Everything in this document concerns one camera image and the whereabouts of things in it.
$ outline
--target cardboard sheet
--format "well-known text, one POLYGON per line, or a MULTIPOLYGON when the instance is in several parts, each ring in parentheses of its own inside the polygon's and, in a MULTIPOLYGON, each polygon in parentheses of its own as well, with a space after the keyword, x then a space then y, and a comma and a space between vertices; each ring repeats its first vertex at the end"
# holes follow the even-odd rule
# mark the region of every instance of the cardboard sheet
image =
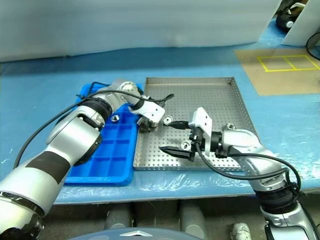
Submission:
POLYGON ((320 61, 303 48, 234 52, 260 96, 320 93, 320 61))

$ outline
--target stainless steel tray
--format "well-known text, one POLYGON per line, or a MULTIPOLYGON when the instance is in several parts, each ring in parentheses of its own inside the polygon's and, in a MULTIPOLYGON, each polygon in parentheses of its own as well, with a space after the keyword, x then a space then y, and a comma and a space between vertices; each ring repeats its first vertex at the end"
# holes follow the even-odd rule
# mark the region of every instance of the stainless steel tray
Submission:
MULTIPOLYGON (((189 120, 191 112, 204 107, 212 118, 212 130, 221 131, 226 123, 238 129, 247 129, 256 134, 244 101, 233 77, 148 77, 145 92, 154 99, 168 94, 174 98, 167 101, 165 115, 173 121, 189 120)), ((172 157, 159 150, 160 146, 179 147, 189 138, 189 130, 177 130, 159 124, 156 130, 138 133, 134 155, 136 170, 209 170, 196 154, 194 162, 172 157)), ((212 153, 211 163, 224 171, 241 171, 231 158, 218 159, 212 153)))

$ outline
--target white wall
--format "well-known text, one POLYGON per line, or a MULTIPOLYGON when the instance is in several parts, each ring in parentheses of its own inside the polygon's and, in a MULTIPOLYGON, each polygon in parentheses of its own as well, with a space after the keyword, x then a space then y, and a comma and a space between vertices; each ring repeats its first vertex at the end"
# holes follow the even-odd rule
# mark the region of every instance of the white wall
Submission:
POLYGON ((281 0, 0 0, 0 61, 256 42, 281 0))

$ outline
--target yellow tape line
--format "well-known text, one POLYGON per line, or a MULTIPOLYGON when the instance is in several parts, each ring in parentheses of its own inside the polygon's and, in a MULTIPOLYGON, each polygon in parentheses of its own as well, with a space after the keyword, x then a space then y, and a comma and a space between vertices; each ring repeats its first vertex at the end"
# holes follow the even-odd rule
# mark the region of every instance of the yellow tape line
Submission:
POLYGON ((257 56, 256 57, 258 59, 258 61, 260 62, 260 64, 263 66, 264 71, 267 73, 270 72, 290 72, 290 71, 309 71, 309 70, 320 70, 320 66, 318 66, 308 55, 283 55, 283 56, 257 56), (273 69, 270 70, 267 68, 267 66, 265 65, 265 63, 262 61, 262 59, 279 59, 282 58, 284 59, 292 68, 285 68, 285 69, 273 69), (308 59, 312 65, 315 66, 315 68, 296 68, 292 62, 290 62, 290 60, 288 58, 306 58, 308 59))

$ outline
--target small metal part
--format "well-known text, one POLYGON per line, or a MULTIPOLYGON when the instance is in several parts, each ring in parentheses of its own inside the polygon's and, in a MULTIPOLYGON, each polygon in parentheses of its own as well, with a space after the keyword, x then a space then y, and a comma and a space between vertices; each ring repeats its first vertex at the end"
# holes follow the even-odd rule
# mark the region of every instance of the small metal part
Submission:
POLYGON ((293 25, 294 25, 294 22, 293 22, 293 21, 287 21, 286 24, 285 24, 285 26, 286 26, 288 29, 292 28, 293 25))
POLYGON ((113 115, 111 117, 111 122, 115 123, 115 122, 118 122, 120 119, 120 116, 119 115, 113 115))
POLYGON ((150 121, 149 126, 150 126, 150 128, 155 129, 157 127, 157 123, 154 121, 150 121))
POLYGON ((163 117, 163 124, 164 125, 168 125, 168 124, 172 123, 172 121, 173 121, 173 117, 171 115, 165 115, 163 117))
POLYGON ((229 130, 235 130, 236 126, 233 123, 228 122, 225 127, 229 130))
POLYGON ((190 151, 191 150, 191 142, 188 140, 182 141, 180 144, 182 150, 190 151))

